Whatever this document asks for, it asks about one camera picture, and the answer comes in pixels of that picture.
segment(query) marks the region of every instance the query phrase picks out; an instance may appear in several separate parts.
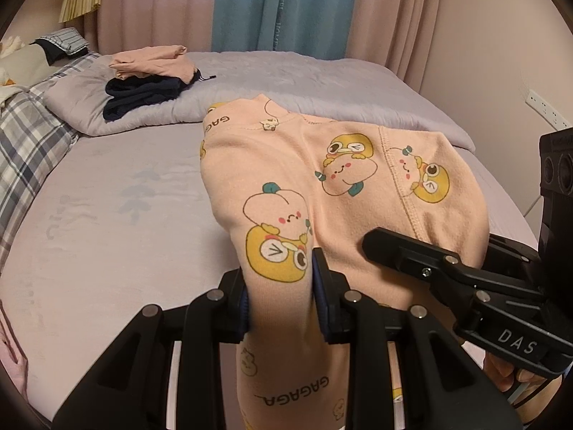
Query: blue curtain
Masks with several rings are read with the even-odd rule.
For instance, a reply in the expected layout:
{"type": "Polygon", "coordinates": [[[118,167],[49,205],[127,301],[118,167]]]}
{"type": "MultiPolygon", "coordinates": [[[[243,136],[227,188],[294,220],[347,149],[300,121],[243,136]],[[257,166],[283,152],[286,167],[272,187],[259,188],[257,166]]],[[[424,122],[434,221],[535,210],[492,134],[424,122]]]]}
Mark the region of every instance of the blue curtain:
{"type": "Polygon", "coordinates": [[[214,51],[344,58],[354,0],[215,0],[214,51]]]}
{"type": "Polygon", "coordinates": [[[213,51],[257,50],[265,0],[215,0],[213,51]]]}

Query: wall outlet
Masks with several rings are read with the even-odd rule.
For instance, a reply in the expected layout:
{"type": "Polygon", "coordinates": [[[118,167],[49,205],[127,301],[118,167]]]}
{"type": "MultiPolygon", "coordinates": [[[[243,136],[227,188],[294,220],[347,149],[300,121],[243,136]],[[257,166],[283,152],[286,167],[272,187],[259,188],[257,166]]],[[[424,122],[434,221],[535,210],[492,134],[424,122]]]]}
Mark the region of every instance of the wall outlet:
{"type": "Polygon", "coordinates": [[[571,123],[561,116],[555,108],[549,105],[549,103],[534,90],[529,91],[525,103],[543,116],[545,120],[555,128],[555,130],[571,128],[571,123]]]}

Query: folded pink clothing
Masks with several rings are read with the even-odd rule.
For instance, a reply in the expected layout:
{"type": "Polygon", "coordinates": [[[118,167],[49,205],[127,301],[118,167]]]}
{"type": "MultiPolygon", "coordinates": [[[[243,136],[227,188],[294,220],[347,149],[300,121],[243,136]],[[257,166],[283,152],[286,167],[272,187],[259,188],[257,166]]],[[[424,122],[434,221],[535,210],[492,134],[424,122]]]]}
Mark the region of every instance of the folded pink clothing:
{"type": "MultiPolygon", "coordinates": [[[[250,331],[237,348],[247,427],[338,430],[349,351],[320,334],[312,248],[378,303],[422,304],[451,328],[451,312],[426,283],[370,263],[360,242],[381,226],[478,267],[489,236],[481,190],[441,133],[291,113],[263,95],[214,105],[203,127],[203,182],[249,293],[250,331]]],[[[395,353],[391,360],[395,377],[395,353]]],[[[401,400],[399,378],[392,395],[401,400]]]]}
{"type": "Polygon", "coordinates": [[[20,350],[0,301],[0,362],[24,399],[27,396],[28,361],[20,350]]]}
{"type": "Polygon", "coordinates": [[[187,48],[182,45],[122,51],[114,55],[110,67],[117,70],[116,77],[123,80],[131,76],[144,78],[157,74],[178,77],[189,84],[197,68],[185,53],[187,48]]]}

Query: drawstring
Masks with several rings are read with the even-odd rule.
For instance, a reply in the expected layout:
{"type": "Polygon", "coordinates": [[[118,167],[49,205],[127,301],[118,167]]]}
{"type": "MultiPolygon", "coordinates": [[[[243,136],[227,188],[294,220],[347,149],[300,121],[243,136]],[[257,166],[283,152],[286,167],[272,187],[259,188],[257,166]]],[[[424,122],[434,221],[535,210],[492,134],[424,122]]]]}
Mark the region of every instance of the drawstring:
{"type": "Polygon", "coordinates": [[[211,77],[208,77],[207,79],[205,79],[205,78],[203,77],[203,75],[201,74],[201,71],[199,71],[199,70],[197,70],[196,75],[197,75],[197,74],[199,75],[199,77],[198,77],[198,79],[197,79],[198,81],[208,81],[208,80],[210,80],[210,79],[214,79],[215,77],[217,77],[217,76],[211,76],[211,77]]]}

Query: finger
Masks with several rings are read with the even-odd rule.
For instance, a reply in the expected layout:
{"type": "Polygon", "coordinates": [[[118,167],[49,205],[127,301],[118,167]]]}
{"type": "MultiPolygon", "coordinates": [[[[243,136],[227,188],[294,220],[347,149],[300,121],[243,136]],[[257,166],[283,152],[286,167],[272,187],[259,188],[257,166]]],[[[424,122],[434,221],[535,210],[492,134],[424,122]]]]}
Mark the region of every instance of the finger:
{"type": "Polygon", "coordinates": [[[521,383],[527,383],[531,380],[533,380],[535,374],[533,372],[530,372],[529,370],[524,370],[521,369],[519,372],[517,372],[517,381],[520,381],[521,383]]]}
{"type": "Polygon", "coordinates": [[[509,377],[515,370],[515,367],[512,364],[492,354],[490,354],[489,360],[492,362],[493,366],[504,378],[509,377]]]}
{"type": "Polygon", "coordinates": [[[531,383],[532,385],[540,385],[545,382],[545,378],[535,375],[529,370],[521,369],[517,372],[517,381],[521,383],[531,383]]]}
{"type": "Polygon", "coordinates": [[[502,376],[491,360],[486,360],[483,363],[483,371],[496,385],[498,390],[502,392],[508,391],[508,389],[510,389],[514,384],[514,376],[512,374],[510,374],[509,377],[502,376]]]}

